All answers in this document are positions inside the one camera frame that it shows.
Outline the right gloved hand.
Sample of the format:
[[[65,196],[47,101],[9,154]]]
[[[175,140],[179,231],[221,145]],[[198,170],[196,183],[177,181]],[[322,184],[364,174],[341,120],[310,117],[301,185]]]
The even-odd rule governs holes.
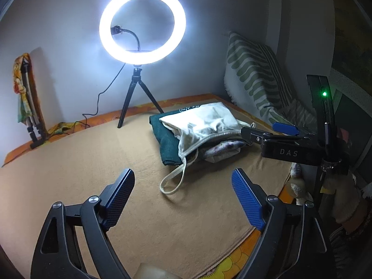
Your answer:
[[[286,183],[289,194],[296,199],[298,205],[306,201],[315,203],[315,200],[306,189],[303,178],[290,178]],[[356,188],[354,175],[348,172],[347,175],[338,175],[327,177],[322,186],[323,193],[334,195],[334,203],[331,208],[331,215],[336,223],[347,222],[355,213],[360,201],[361,193]]]

